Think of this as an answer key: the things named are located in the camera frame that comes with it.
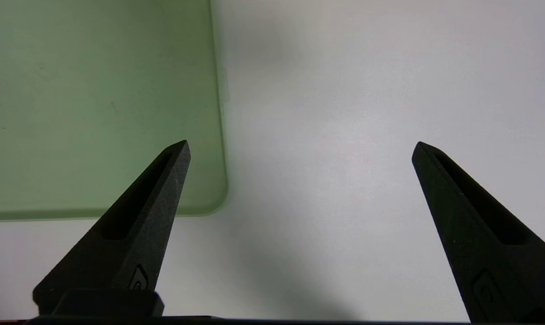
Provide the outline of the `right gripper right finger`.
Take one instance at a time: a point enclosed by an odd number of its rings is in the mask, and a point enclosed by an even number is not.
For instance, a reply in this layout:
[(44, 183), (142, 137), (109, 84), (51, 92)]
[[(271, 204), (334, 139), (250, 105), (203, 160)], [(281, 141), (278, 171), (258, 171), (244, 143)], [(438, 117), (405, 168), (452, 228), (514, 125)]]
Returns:
[(472, 323), (545, 323), (545, 242), (440, 149), (411, 156)]

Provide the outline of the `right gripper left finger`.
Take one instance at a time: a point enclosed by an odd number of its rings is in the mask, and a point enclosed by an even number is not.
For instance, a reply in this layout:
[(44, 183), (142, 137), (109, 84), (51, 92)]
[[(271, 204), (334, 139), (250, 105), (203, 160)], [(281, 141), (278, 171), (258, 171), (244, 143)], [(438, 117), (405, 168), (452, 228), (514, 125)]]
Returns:
[(191, 161), (165, 148), (34, 288), (40, 315), (74, 289), (155, 290)]

